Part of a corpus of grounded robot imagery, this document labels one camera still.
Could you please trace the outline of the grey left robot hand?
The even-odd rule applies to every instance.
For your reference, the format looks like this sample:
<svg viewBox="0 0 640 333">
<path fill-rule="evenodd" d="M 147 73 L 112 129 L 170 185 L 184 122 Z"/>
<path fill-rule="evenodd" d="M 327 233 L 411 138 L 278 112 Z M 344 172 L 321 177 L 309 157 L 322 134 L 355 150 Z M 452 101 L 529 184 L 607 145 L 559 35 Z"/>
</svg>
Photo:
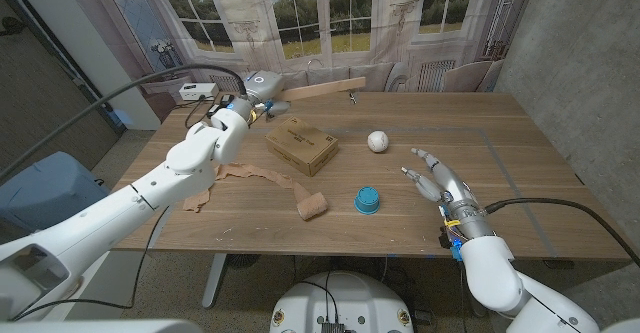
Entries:
<svg viewBox="0 0 640 333">
<path fill-rule="evenodd" d="M 270 71 L 255 71 L 244 79 L 244 87 L 248 100 L 268 117 L 277 117 L 286 113 L 291 103 L 277 98 L 284 89 L 284 77 Z"/>
</svg>

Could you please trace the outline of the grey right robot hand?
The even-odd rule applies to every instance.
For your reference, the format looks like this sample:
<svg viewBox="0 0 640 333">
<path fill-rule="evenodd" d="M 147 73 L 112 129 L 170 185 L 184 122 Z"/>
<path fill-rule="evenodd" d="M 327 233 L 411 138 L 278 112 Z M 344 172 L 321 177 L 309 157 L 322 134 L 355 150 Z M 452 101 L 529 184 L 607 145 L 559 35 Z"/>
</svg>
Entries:
<svg viewBox="0 0 640 333">
<path fill-rule="evenodd" d="M 480 205 L 469 186 L 446 164 L 425 150 L 412 148 L 411 153 L 426 163 L 428 171 L 435 181 L 413 169 L 402 167 L 402 173 L 412 181 L 419 193 L 427 200 L 444 203 L 450 212 L 462 207 L 472 211 L 480 209 Z"/>
</svg>

